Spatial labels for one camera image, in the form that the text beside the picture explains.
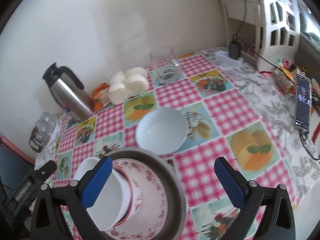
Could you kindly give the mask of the white angular bowl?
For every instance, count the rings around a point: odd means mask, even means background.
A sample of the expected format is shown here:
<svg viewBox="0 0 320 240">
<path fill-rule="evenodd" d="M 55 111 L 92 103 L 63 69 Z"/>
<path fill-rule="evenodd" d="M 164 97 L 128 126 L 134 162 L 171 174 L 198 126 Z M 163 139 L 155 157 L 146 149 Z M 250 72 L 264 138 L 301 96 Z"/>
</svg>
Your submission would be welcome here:
<svg viewBox="0 0 320 240">
<path fill-rule="evenodd" d="M 116 223 L 122 202 L 120 176 L 107 158 L 84 190 L 83 207 L 99 231 L 107 231 Z"/>
</svg>

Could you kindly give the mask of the pink floral round plate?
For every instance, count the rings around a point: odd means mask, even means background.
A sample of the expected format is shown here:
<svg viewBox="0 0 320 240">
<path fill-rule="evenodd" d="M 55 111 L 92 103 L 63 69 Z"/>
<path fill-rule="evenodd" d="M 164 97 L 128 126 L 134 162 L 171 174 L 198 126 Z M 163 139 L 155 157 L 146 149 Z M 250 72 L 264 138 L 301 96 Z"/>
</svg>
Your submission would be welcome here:
<svg viewBox="0 0 320 240">
<path fill-rule="evenodd" d="M 153 239 L 161 231 L 168 214 L 164 186 L 155 172 L 141 161 L 123 158 L 113 164 L 132 182 L 133 207 L 121 223 L 106 231 L 112 239 Z"/>
</svg>

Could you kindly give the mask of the large stainless steel pan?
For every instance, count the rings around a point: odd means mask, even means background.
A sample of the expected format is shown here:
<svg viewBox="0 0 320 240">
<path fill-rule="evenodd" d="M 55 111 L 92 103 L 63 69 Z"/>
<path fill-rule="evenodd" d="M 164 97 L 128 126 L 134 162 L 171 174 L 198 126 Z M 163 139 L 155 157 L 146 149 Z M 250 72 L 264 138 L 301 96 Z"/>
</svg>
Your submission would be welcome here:
<svg viewBox="0 0 320 240">
<path fill-rule="evenodd" d="M 173 169 L 156 154 L 135 147 L 107 154 L 113 171 L 87 209 L 106 239 L 178 239 L 187 204 Z"/>
</svg>

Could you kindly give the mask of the strawberry pattern bowl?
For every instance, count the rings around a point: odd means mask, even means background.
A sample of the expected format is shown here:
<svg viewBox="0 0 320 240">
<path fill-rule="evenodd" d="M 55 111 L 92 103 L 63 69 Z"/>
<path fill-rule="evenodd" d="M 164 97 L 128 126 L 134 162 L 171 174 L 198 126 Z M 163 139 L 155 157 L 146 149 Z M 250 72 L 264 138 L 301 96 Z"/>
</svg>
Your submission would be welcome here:
<svg viewBox="0 0 320 240">
<path fill-rule="evenodd" d="M 120 176 L 120 188 L 122 202 L 116 223 L 114 226 L 123 224 L 132 218 L 140 209 L 143 202 L 143 194 L 137 182 L 130 178 L 128 173 L 119 166 L 114 166 L 116 174 Z"/>
</svg>

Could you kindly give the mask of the upturned drinking glass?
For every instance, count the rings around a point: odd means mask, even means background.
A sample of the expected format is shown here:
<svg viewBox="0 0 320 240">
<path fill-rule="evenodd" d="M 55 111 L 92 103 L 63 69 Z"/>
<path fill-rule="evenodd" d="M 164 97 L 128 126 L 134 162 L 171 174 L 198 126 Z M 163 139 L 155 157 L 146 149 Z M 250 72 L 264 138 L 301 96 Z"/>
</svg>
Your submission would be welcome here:
<svg viewBox="0 0 320 240">
<path fill-rule="evenodd" d="M 52 115 L 49 112 L 43 112 L 36 123 L 37 130 L 47 136 L 52 135 L 55 126 L 58 124 L 57 115 Z"/>
</svg>

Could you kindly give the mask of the smartphone with lit screen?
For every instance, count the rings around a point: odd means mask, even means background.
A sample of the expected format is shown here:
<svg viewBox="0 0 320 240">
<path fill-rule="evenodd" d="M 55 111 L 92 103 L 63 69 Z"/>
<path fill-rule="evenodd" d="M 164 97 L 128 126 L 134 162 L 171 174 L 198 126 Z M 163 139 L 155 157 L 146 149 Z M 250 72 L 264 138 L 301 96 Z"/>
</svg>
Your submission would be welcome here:
<svg viewBox="0 0 320 240">
<path fill-rule="evenodd" d="M 295 126 L 309 131 L 311 116 L 311 81 L 302 74 L 295 74 Z"/>
</svg>

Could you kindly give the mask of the checked picture tablecloth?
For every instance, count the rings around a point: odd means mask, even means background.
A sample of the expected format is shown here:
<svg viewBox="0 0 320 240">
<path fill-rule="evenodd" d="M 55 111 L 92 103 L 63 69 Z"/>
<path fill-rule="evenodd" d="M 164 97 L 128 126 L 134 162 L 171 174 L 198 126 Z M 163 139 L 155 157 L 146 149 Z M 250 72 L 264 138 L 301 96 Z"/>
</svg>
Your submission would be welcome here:
<svg viewBox="0 0 320 240">
<path fill-rule="evenodd" d="M 181 239 L 217 239 L 227 218 L 235 215 L 213 169 L 221 156 L 261 186 L 284 184 L 293 207 L 314 196 L 307 210 L 296 215 L 296 229 L 305 228 L 307 219 L 318 222 L 319 116 L 311 120 L 307 143 L 302 144 L 294 111 L 274 79 L 246 63 L 219 63 L 212 49 L 182 59 L 181 65 L 182 75 L 170 85 L 160 85 L 149 68 L 147 93 L 105 107 L 83 124 L 61 116 L 57 141 L 36 157 L 36 167 L 56 161 L 52 184 L 64 186 L 85 158 L 135 147 L 142 117 L 172 107 L 189 122 L 183 145 L 165 157 L 180 178 L 189 206 Z"/>
</svg>

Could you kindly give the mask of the stainless steel thermos jug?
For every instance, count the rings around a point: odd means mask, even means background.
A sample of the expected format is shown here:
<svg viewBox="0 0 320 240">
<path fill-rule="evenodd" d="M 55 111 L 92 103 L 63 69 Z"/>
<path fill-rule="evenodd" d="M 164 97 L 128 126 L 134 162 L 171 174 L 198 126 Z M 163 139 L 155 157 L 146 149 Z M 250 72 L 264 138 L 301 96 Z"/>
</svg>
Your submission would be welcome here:
<svg viewBox="0 0 320 240">
<path fill-rule="evenodd" d="M 44 72 L 42 79 L 56 103 L 73 120 L 81 123 L 94 112 L 94 101 L 85 92 L 85 87 L 74 72 L 66 67 L 58 67 L 54 62 Z"/>
</svg>

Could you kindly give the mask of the orange snack packet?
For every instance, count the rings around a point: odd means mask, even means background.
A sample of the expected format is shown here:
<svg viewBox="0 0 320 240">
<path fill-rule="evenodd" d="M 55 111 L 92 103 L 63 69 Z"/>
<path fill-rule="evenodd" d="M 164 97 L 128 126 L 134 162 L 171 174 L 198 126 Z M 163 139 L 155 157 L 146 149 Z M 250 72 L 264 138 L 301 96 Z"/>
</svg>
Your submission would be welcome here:
<svg viewBox="0 0 320 240">
<path fill-rule="evenodd" d="M 108 89 L 110 85 L 108 83 L 101 83 L 91 95 L 91 99 L 94 101 L 94 111 L 97 112 L 110 103 L 108 98 Z"/>
</svg>

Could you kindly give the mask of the colourful candy tube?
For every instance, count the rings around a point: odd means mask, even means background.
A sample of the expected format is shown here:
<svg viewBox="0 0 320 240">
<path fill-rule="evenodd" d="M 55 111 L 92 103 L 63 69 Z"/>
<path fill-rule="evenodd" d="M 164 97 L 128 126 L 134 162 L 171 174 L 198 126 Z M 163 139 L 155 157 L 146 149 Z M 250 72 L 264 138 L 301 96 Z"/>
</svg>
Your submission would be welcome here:
<svg viewBox="0 0 320 240">
<path fill-rule="evenodd" d="M 287 70 L 283 72 L 281 69 L 277 68 L 273 70 L 273 73 L 276 84 L 279 86 L 282 92 L 286 95 L 294 95 L 296 92 L 295 77 Z"/>
</svg>

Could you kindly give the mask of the light blue small bowl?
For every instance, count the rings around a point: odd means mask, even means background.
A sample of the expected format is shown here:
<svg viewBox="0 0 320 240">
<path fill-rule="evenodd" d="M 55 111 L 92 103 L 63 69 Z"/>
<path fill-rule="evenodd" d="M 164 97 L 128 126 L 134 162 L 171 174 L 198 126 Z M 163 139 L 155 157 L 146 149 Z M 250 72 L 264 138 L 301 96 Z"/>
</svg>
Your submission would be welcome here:
<svg viewBox="0 0 320 240">
<path fill-rule="evenodd" d="M 156 155 L 176 152 L 188 135 L 188 122 L 179 110 L 163 107 L 145 115 L 137 125 L 138 147 Z"/>
</svg>

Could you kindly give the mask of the grey sofa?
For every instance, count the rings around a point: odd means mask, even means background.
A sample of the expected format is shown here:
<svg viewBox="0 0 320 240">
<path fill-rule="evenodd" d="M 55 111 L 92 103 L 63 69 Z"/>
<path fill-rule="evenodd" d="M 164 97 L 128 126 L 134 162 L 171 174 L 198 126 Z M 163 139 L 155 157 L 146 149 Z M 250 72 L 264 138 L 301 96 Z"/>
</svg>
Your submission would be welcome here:
<svg viewBox="0 0 320 240">
<path fill-rule="evenodd" d="M 299 51 L 319 66 L 319 23 L 303 0 L 297 0 L 300 19 Z"/>
</svg>

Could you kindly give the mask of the black power adapter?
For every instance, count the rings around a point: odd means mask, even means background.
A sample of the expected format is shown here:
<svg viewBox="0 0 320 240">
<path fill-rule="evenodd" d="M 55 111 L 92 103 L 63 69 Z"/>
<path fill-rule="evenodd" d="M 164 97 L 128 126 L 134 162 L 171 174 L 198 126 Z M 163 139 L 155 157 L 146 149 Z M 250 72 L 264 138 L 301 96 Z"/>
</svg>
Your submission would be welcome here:
<svg viewBox="0 0 320 240">
<path fill-rule="evenodd" d="M 232 35 L 232 40 L 228 45 L 228 56 L 231 59 L 238 60 L 241 55 L 241 43 L 238 41 L 238 37 Z"/>
</svg>

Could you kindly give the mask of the white power strip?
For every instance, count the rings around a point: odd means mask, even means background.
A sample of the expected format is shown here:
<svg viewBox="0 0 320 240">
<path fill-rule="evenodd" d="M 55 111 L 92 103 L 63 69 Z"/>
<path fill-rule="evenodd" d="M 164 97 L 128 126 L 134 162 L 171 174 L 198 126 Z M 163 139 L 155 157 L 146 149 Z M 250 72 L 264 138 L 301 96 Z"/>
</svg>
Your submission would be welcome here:
<svg viewBox="0 0 320 240">
<path fill-rule="evenodd" d="M 229 57 L 228 51 L 222 51 L 222 50 L 218 50 L 215 53 L 215 59 L 216 61 L 219 61 L 221 63 L 227 64 L 229 66 L 236 67 L 236 68 L 240 68 L 244 62 L 242 57 L 238 58 L 237 60 L 232 59 Z"/>
</svg>

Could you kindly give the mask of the clear glass mug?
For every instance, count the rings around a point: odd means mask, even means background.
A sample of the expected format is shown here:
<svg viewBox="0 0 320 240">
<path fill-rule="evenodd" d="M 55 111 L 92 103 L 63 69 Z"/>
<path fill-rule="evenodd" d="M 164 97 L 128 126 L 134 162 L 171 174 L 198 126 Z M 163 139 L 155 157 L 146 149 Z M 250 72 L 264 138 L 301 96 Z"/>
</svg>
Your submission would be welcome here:
<svg viewBox="0 0 320 240">
<path fill-rule="evenodd" d="M 173 83 L 182 74 L 181 65 L 174 57 L 174 51 L 170 46 L 153 49 L 150 51 L 149 57 L 159 84 Z"/>
</svg>

